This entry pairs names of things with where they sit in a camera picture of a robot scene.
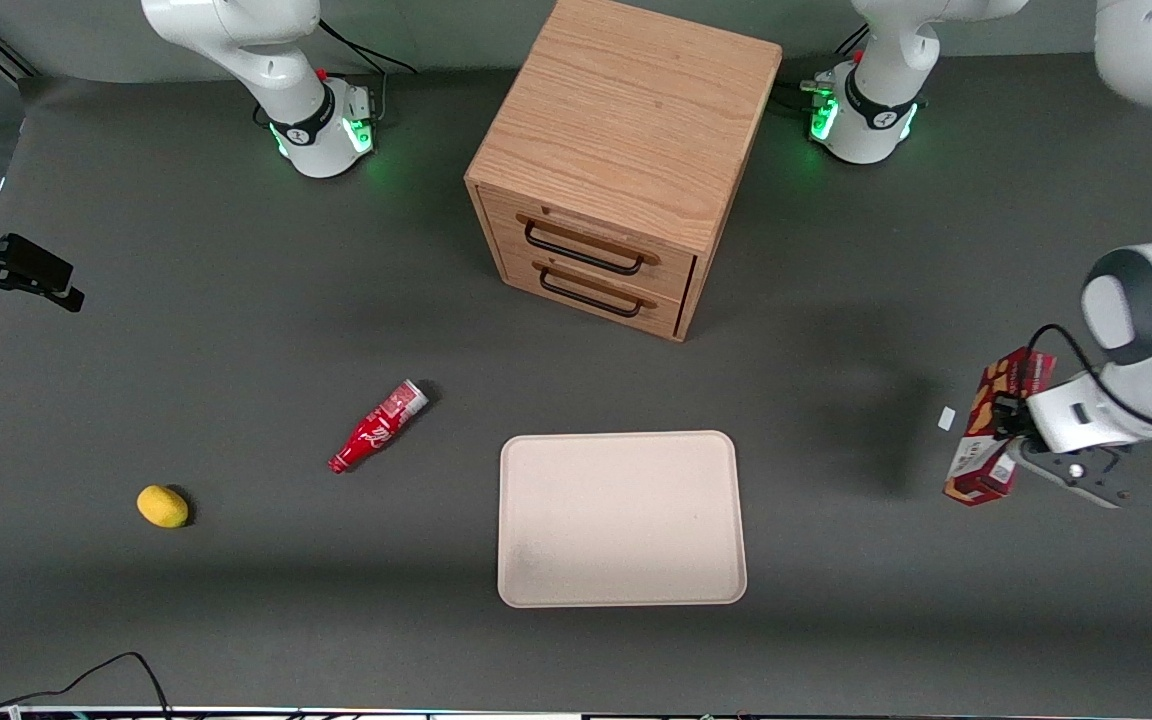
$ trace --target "wooden cabinet top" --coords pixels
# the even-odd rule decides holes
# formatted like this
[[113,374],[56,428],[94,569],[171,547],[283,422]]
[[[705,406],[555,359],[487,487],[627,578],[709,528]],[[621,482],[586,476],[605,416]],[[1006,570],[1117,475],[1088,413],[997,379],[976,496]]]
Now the wooden cabinet top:
[[780,60],[771,41],[558,0],[467,177],[707,253]]

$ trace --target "red bottle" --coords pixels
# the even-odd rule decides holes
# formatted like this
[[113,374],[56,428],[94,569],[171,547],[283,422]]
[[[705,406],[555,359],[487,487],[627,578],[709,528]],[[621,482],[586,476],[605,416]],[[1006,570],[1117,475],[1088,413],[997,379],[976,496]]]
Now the red bottle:
[[397,433],[397,429],[403,427],[427,403],[429,397],[425,397],[425,393],[415,382],[403,381],[358,423],[358,427],[349,434],[349,442],[340,448],[333,460],[328,460],[328,468],[332,468],[333,473],[343,473],[355,462],[380,450]]

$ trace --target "black cable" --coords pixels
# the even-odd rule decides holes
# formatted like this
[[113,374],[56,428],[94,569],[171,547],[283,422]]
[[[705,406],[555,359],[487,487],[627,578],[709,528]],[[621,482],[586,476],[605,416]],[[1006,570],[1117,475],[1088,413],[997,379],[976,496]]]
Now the black cable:
[[1111,391],[1111,388],[1106,386],[1105,381],[1102,381],[1101,379],[1101,376],[1098,374],[1096,372],[1096,369],[1092,367],[1092,361],[1087,359],[1087,355],[1083,351],[1083,347],[1078,346],[1078,341],[1074,340],[1074,336],[1071,336],[1069,331],[1066,331],[1064,327],[1061,327],[1061,325],[1055,323],[1048,323],[1046,325],[1043,325],[1043,327],[1038,328],[1037,332],[1034,332],[1034,334],[1029,339],[1028,346],[1025,346],[1025,355],[1024,357],[1021,357],[1020,361],[1021,397],[1025,396],[1025,381],[1029,378],[1029,359],[1030,356],[1033,355],[1034,346],[1038,344],[1038,341],[1041,340],[1044,334],[1047,334],[1048,332],[1052,331],[1055,331],[1058,334],[1060,334],[1061,338],[1064,338],[1064,341],[1069,344],[1070,350],[1074,350],[1074,356],[1078,357],[1078,363],[1083,366],[1084,372],[1091,376],[1092,382],[1096,382],[1096,387],[1100,389],[1100,392],[1105,393],[1106,397],[1109,397],[1115,406],[1121,407],[1124,414],[1131,415],[1135,419],[1142,420],[1142,423],[1152,425],[1151,416],[1145,415],[1142,411],[1135,409],[1135,407],[1127,404],[1122,397],[1115,395],[1114,391]]
[[402,61],[394,60],[388,55],[381,55],[380,53],[376,53],[373,50],[367,50],[367,47],[358,45],[356,41],[347,40],[346,37],[340,35],[340,32],[335,31],[335,29],[333,26],[329,26],[328,23],[323,22],[323,20],[319,20],[319,24],[321,24],[326,33],[328,33],[334,38],[338,38],[338,40],[340,40],[346,47],[348,47],[348,50],[353,50],[353,54],[366,60],[367,65],[371,65],[371,67],[374,68],[377,73],[380,73],[380,108],[376,111],[376,122],[379,123],[380,120],[385,119],[385,111],[389,108],[389,74],[385,71],[385,68],[381,68],[379,65],[377,65],[376,60],[372,60],[371,56],[367,55],[367,53],[372,53],[378,58],[387,59],[391,61],[391,63],[402,65],[404,68],[410,69],[411,73],[416,74],[419,73],[417,73],[416,68],[412,68],[408,63],[402,63]]
[[12,698],[12,700],[0,702],[0,710],[13,705],[20,705],[22,702],[32,700],[36,697],[54,697],[59,696],[60,694],[68,694],[74,688],[76,688],[78,683],[82,683],[83,680],[86,680],[88,675],[91,675],[97,670],[104,669],[104,667],[113,665],[115,661],[124,659],[124,657],[134,657],[134,659],[136,659],[137,662],[141,662],[141,667],[145,667],[145,674],[150,676],[150,683],[154,684],[154,695],[159,700],[159,706],[162,708],[162,717],[165,717],[166,720],[172,720],[172,711],[168,710],[169,707],[168,698],[166,698],[166,694],[162,692],[162,685],[159,683],[159,679],[154,674],[154,669],[151,669],[150,664],[147,664],[145,657],[142,655],[141,652],[134,652],[134,651],[120,652],[118,653],[118,655],[111,657],[109,660],[106,660],[105,662],[101,662],[100,665],[92,667],[92,669],[86,670],[86,673],[78,675],[68,685],[65,685],[65,688],[59,689],[59,691],[40,691],[36,694],[23,694],[23,696],[14,697]]
[[804,109],[803,106],[801,106],[801,105],[791,105],[790,103],[787,103],[786,100],[781,100],[780,97],[776,97],[775,94],[768,94],[767,99],[772,100],[776,105],[780,105],[781,108],[786,108],[786,109],[791,111],[791,113],[801,113]]
[[319,26],[323,28],[324,31],[326,33],[328,33],[329,36],[332,36],[334,38],[338,38],[338,40],[342,41],[343,44],[348,45],[349,47],[353,47],[354,50],[361,51],[361,53],[367,53],[370,55],[376,55],[376,58],[380,58],[381,60],[387,60],[387,61],[389,61],[389,63],[399,65],[399,67],[402,67],[402,68],[406,68],[408,70],[411,70],[411,74],[420,74],[420,70],[417,70],[416,68],[412,68],[410,65],[404,63],[404,61],[402,61],[402,60],[396,60],[394,58],[391,58],[389,55],[385,55],[384,53],[378,53],[378,51],[371,50],[371,47],[367,47],[366,45],[358,45],[356,41],[348,40],[348,38],[343,37],[342,35],[340,35],[340,32],[335,31],[335,28],[329,26],[329,24],[328,24],[328,22],[326,22],[326,20],[320,18],[319,20]]
[[850,44],[851,47],[855,47],[856,44],[858,44],[858,41],[864,40],[865,33],[867,32],[869,32],[869,23],[861,24],[861,26],[856,28],[856,32],[851,32],[851,35],[847,36],[846,40],[841,41],[833,50],[833,54],[846,55],[847,53],[850,53],[850,50],[847,48],[847,45]]

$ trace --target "gray table surface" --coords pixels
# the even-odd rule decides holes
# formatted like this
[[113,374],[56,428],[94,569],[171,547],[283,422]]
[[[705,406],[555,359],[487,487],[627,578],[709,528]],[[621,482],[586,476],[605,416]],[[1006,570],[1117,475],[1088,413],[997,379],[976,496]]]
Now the gray table surface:
[[[0,301],[0,700],[138,650],[179,705],[1152,717],[1152,445],[1130,511],[940,495],[980,367],[1085,336],[1087,266],[1152,240],[1151,111],[1087,56],[946,60],[856,168],[773,108],[675,344],[499,282],[461,174],[510,78],[396,78],[324,182],[237,83],[33,88],[0,233],[88,305]],[[407,377],[442,401],[329,473]],[[744,600],[500,602],[502,442],[669,429],[735,439]],[[146,524],[149,483],[197,525]],[[127,666],[69,702],[152,696]]]

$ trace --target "green led light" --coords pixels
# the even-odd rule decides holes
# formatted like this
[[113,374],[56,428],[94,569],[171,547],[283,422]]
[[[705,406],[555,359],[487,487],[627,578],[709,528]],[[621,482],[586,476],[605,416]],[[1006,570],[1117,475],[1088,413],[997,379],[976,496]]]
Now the green led light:
[[283,138],[278,136],[278,131],[274,129],[274,123],[270,123],[270,132],[274,136],[274,142],[278,142],[278,153],[287,158],[287,147],[283,147]]
[[341,118],[340,126],[348,132],[349,142],[353,143],[353,149],[357,150],[358,154],[362,156],[371,150],[371,124],[366,120]]
[[904,141],[905,137],[909,137],[909,126],[914,122],[914,113],[918,113],[918,103],[914,103],[914,105],[910,106],[909,118],[905,118],[905,127],[901,128],[900,131],[901,141]]
[[819,142],[826,141],[829,137],[829,131],[833,128],[833,119],[835,118],[838,118],[838,100],[829,96],[826,103],[819,106],[812,115],[812,137]]

